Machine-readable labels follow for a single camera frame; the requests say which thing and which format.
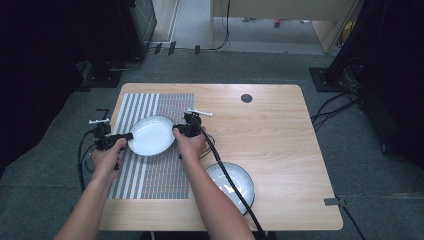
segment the floor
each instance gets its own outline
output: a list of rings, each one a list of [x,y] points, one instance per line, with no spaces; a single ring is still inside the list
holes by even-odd
[[[153,0],[158,25],[152,42],[165,46],[176,41],[177,48],[210,49],[210,0]],[[225,38],[225,19],[215,18],[214,47]],[[243,22],[229,19],[229,42],[220,50],[237,52],[325,54],[310,22],[283,20],[274,27],[274,19],[256,19]],[[334,46],[330,55],[337,55]]]

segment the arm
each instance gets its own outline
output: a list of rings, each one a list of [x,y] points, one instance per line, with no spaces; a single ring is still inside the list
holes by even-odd
[[[210,237],[214,240],[254,239],[238,208],[216,186],[199,163],[199,156],[206,146],[204,136],[187,138],[178,129],[174,129],[174,135],[197,208]]]
[[[118,153],[125,143],[122,138],[108,151],[93,151],[91,157],[96,171],[54,239],[96,239],[110,185],[118,175],[113,168],[117,161],[121,163]]]

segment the white plate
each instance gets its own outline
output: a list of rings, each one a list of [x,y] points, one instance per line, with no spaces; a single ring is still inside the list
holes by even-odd
[[[174,142],[173,126],[171,119],[163,116],[143,118],[132,126],[131,133],[134,139],[128,141],[128,146],[141,156],[159,154]]]
[[[230,175],[231,180],[234,182],[234,185],[237,187],[237,189],[243,196],[244,200],[246,200],[249,207],[251,207],[255,198],[255,191],[253,181],[250,178],[249,174],[244,171],[243,168],[233,163],[224,162],[224,167]],[[225,195],[227,195],[231,199],[231,201],[237,206],[240,212],[243,215],[246,214],[247,209],[244,207],[243,203],[238,198],[234,189],[231,187],[218,163],[206,168],[206,172],[209,174],[215,184],[219,187],[219,189],[221,189],[225,193]]]

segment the black cable on floor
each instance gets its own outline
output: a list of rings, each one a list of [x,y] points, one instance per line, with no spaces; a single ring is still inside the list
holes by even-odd
[[[90,151],[90,150],[94,147],[94,145],[96,145],[96,144],[95,144],[95,143],[91,144],[91,146],[90,146],[90,147],[88,147],[88,148],[87,148],[87,150],[85,150],[84,155],[82,155],[81,161],[83,161],[83,160],[85,159],[85,155],[87,155],[88,151]],[[87,160],[85,160],[84,165],[85,165],[85,169],[86,169],[89,173],[91,173],[91,174],[93,174],[93,173],[94,173],[94,169],[91,169],[90,167],[88,167]]]
[[[221,48],[223,48],[225,45],[227,45],[227,43],[229,43],[230,41],[230,31],[228,29],[228,18],[230,17],[230,6],[231,6],[231,0],[228,0],[228,5],[227,5],[227,26],[225,28],[225,39],[222,42],[222,44],[217,47],[217,48],[210,48],[210,50],[219,50]]]
[[[355,219],[353,219],[353,217],[352,217],[352,215],[350,214],[349,210],[347,210],[346,206],[341,206],[341,207],[343,208],[343,210],[345,211],[345,213],[346,213],[346,214],[347,214],[347,216],[349,217],[350,221],[352,221],[353,225],[354,225],[354,226],[355,226],[355,228],[356,228],[356,231],[357,231],[357,232],[359,233],[359,235],[361,236],[361,239],[362,239],[362,240],[365,240],[365,236],[364,236],[364,234],[362,234],[361,229],[359,228],[359,226],[358,226],[358,224],[356,223]]]
[[[86,132],[84,134],[84,136],[81,139],[80,145],[78,147],[78,162],[77,162],[77,170],[78,170],[78,177],[79,177],[79,182],[80,182],[80,187],[81,187],[81,192],[84,192],[85,190],[85,181],[84,181],[84,173],[83,173],[83,169],[82,169],[82,159],[81,159],[81,151],[82,151],[82,146],[84,144],[84,140],[85,138],[88,136],[88,134],[92,133],[93,131],[90,130],[88,132]]]
[[[315,128],[315,132],[317,132],[322,125],[330,118],[336,116],[338,113],[340,113],[341,111],[349,108],[350,106],[354,105],[354,104],[359,104],[360,100],[359,98],[353,99],[352,96],[358,96],[356,93],[357,88],[359,87],[359,84],[351,87],[351,90],[349,92],[343,92],[341,94],[338,94],[336,96],[333,96],[329,99],[327,99],[319,108],[319,110],[317,111],[317,113],[313,116],[311,116],[311,121],[312,121],[312,125]],[[349,102],[346,103],[345,105],[336,108],[335,110],[329,111],[329,112],[324,112],[322,113],[322,110],[324,109],[325,106],[327,106],[329,103],[333,102],[334,100],[336,100],[337,98],[340,98],[342,96],[349,96]],[[318,123],[315,123],[319,117],[325,117],[323,120],[319,121]]]

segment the person's left hand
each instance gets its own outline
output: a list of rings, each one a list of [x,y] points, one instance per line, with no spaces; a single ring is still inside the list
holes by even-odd
[[[94,165],[94,178],[101,178],[112,181],[118,176],[118,172],[114,170],[115,164],[121,165],[122,159],[119,156],[119,150],[126,144],[125,138],[118,139],[115,145],[107,151],[94,150],[91,153]]]

